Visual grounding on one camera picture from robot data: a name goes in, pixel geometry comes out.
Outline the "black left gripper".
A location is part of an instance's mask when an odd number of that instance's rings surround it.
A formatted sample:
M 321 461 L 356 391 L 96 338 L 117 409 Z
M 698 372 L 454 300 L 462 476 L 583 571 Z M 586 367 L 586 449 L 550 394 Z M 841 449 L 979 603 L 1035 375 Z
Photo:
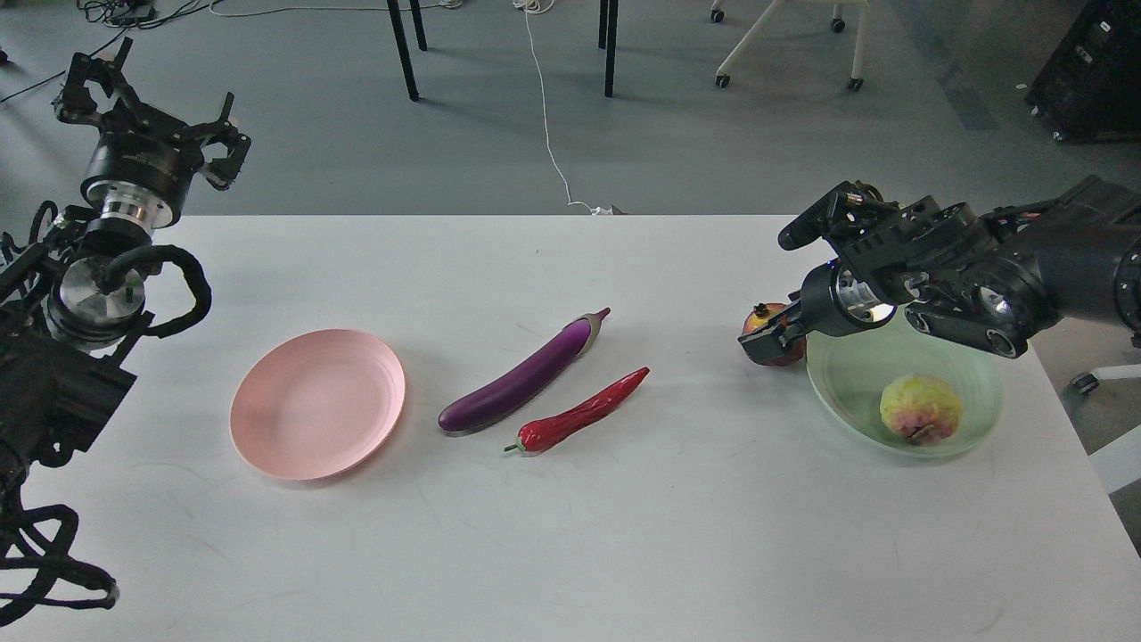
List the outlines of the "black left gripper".
M 54 117 L 68 125 L 89 125 L 98 131 L 96 149 L 86 166 L 80 194 L 90 208 L 102 209 L 126 195 L 151 212 L 149 224 L 176 224 L 194 174 L 215 190 L 229 190 L 245 162 L 251 138 L 230 119 L 235 96 L 225 94 L 220 113 L 211 122 L 187 127 L 187 137 L 145 129 L 138 94 L 123 74 L 133 41 L 126 36 L 110 60 L 96 54 L 73 54 L 60 94 L 52 99 Z M 111 99 L 99 109 L 91 86 Z M 221 157 L 205 159 L 207 147 L 222 146 Z

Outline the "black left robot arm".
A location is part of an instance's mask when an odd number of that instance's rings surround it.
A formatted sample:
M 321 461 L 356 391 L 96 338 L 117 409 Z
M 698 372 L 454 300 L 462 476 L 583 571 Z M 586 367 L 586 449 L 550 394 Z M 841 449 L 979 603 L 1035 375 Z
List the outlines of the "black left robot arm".
M 228 190 L 251 138 L 233 125 L 227 94 L 215 120 L 187 123 L 143 101 L 126 79 L 132 47 L 111 58 L 75 52 L 52 99 L 62 123 L 98 131 L 80 206 L 44 201 L 29 239 L 3 235 L 1 473 L 3 569 L 29 572 L 3 593 L 3 625 L 37 606 L 110 609 L 118 582 L 72 556 L 78 513 L 25 507 L 32 468 L 88 452 L 135 383 L 123 366 L 141 338 L 169 338 L 210 312 L 200 261 L 159 230 L 178 224 L 193 179 Z

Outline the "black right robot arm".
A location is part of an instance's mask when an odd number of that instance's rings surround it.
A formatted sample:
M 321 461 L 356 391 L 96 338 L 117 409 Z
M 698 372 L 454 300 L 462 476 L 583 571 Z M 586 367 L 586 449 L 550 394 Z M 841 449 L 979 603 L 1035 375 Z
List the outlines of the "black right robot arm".
M 896 312 L 919 333 L 1004 358 L 1063 318 L 1125 326 L 1138 342 L 1138 193 L 1097 176 L 981 216 L 933 198 L 903 206 L 844 180 L 778 236 L 784 251 L 816 239 L 834 259 L 742 334 L 750 361 L 771 365 L 811 333 L 872 332 Z

